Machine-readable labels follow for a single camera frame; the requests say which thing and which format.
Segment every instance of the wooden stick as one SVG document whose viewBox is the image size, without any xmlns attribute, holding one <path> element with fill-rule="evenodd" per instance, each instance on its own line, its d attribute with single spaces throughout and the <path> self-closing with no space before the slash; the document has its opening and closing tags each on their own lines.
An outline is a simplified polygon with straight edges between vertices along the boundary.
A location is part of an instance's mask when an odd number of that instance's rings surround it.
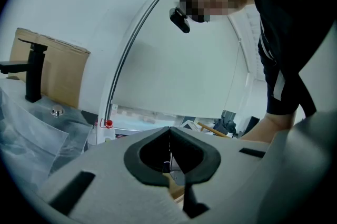
<svg viewBox="0 0 337 224">
<path fill-rule="evenodd" d="M 224 138 L 230 138 L 230 137 L 228 137 L 227 135 L 221 133 L 221 132 L 218 131 L 218 130 L 211 129 L 209 126 L 207 126 L 207 125 L 205 125 L 205 124 L 203 124 L 203 123 L 198 122 L 198 125 L 200 125 L 203 129 L 207 129 L 207 130 L 213 132 L 213 133 L 214 133 L 215 135 L 217 135 L 217 136 L 224 137 Z"/>
</svg>

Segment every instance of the cardboard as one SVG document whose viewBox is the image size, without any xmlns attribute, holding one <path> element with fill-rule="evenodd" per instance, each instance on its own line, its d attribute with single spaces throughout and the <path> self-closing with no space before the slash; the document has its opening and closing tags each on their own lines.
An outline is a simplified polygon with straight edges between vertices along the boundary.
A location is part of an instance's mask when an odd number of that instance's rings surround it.
<svg viewBox="0 0 337 224">
<path fill-rule="evenodd" d="M 28 60 L 30 44 L 18 38 L 48 46 L 42 70 L 41 93 L 56 102 L 77 108 L 83 71 L 90 52 L 49 36 L 18 28 L 10 61 Z M 8 76 L 17 76 L 26 81 L 26 72 Z"/>
</svg>

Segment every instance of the metal part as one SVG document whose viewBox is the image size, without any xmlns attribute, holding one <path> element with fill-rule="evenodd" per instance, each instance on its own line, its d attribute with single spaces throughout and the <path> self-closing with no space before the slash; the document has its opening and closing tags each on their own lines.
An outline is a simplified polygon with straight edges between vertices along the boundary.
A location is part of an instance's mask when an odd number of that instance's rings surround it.
<svg viewBox="0 0 337 224">
<path fill-rule="evenodd" d="M 64 110 L 61 105 L 54 105 L 51 114 L 55 117 L 59 117 L 64 114 Z"/>
<path fill-rule="evenodd" d="M 126 57 L 127 57 L 127 54 L 129 52 L 129 50 L 131 49 L 132 47 L 132 44 L 134 42 L 134 40 L 136 39 L 137 37 L 137 34 L 138 32 L 140 31 L 141 27 L 143 26 L 145 20 L 147 19 L 147 17 L 149 16 L 150 12 L 152 11 L 152 9 L 154 8 L 154 6 L 159 2 L 159 0 L 154 0 L 151 5 L 148 7 L 148 9 L 145 11 L 144 15 L 142 16 L 141 20 L 138 22 L 134 32 L 131 34 L 128 42 L 127 42 L 127 45 L 124 49 L 124 52 L 123 52 L 123 55 L 122 55 L 122 58 L 118 64 L 118 68 L 116 70 L 116 73 L 115 73 L 115 76 L 114 76 L 114 80 L 112 82 L 112 85 L 111 85 L 111 88 L 110 88 L 110 92 L 109 92 L 109 98 L 108 98 L 108 101 L 107 101 L 107 105 L 106 105 L 106 110 L 105 110 L 105 117 L 104 117 L 104 120 L 108 120 L 110 118 L 110 113 L 111 113 L 111 108 L 112 108 L 112 98 L 114 96 L 114 93 L 115 93 L 115 89 L 116 89 L 116 85 L 117 85 L 117 81 L 118 81 L 118 78 L 120 76 L 120 73 L 121 73 L 121 69 L 124 65 L 124 62 L 126 60 Z"/>
</svg>

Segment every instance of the black shirt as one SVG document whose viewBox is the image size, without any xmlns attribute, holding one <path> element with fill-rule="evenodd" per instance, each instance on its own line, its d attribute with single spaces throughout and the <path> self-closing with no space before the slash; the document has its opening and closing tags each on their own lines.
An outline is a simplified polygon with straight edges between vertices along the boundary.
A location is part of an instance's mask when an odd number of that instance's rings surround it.
<svg viewBox="0 0 337 224">
<path fill-rule="evenodd" d="M 290 114 L 302 105 L 306 116 L 314 104 L 299 71 L 336 18 L 336 0 L 255 0 L 261 17 L 259 54 L 267 82 L 267 112 Z"/>
</svg>

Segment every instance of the faucet handle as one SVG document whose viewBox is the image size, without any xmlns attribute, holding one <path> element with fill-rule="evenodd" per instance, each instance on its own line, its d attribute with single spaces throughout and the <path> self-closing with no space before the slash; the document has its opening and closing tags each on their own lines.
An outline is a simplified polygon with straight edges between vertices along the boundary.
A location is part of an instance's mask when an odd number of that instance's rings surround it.
<svg viewBox="0 0 337 224">
<path fill-rule="evenodd" d="M 26 41 L 26 40 L 22 40 L 21 38 L 18 38 L 18 40 L 22 41 L 22 42 L 26 42 L 26 43 L 30 43 L 31 44 L 31 49 L 35 52 L 45 52 L 48 49 L 48 46 L 46 45 L 42 45 L 42 44 L 38 44 L 35 42 L 31 42 L 31 41 Z"/>
</svg>

